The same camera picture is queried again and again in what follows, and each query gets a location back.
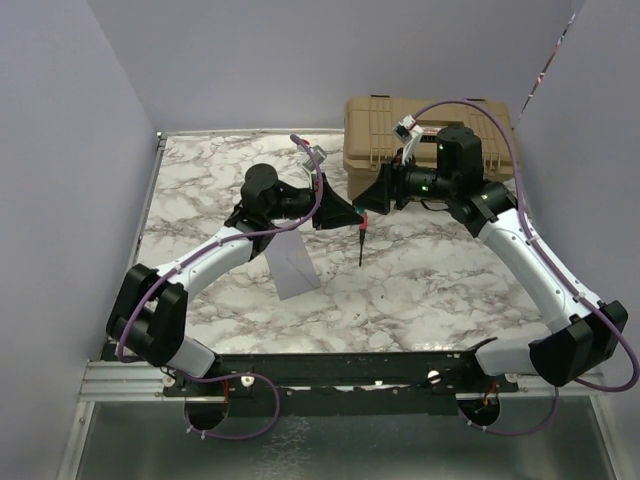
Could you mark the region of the grey envelope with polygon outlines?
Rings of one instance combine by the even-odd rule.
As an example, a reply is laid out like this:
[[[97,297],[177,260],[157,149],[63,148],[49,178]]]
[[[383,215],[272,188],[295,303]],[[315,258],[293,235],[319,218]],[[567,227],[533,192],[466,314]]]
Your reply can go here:
[[[319,276],[298,230],[276,235],[264,254],[280,300],[320,287]]]

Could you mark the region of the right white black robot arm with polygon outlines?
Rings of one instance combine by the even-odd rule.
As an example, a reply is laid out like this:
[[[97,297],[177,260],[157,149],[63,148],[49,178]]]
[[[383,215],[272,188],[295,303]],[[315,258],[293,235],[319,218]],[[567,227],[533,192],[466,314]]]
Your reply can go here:
[[[413,151],[424,131],[414,120],[397,124],[403,146],[382,164],[375,182],[355,206],[386,215],[412,200],[440,200],[472,237],[491,249],[539,309],[550,333],[537,339],[490,340],[459,367],[461,383],[481,391],[495,376],[537,375],[562,387],[609,359],[628,312],[603,302],[582,285],[518,216],[517,200],[501,182],[484,176],[482,144],[474,132],[453,125],[432,138],[436,165],[419,166]]]

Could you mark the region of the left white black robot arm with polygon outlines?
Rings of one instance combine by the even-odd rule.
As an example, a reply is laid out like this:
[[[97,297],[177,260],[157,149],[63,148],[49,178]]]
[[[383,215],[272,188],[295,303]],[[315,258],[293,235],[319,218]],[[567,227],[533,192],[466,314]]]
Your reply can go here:
[[[248,169],[240,194],[224,225],[198,248],[159,267],[136,264],[128,270],[106,324],[121,361],[141,359],[179,370],[195,392],[214,392],[221,380],[214,364],[217,356],[186,334],[190,301],[264,252],[280,231],[278,220],[310,220],[317,230],[363,221],[324,176],[307,188],[296,188],[281,181],[274,167],[261,163]]]

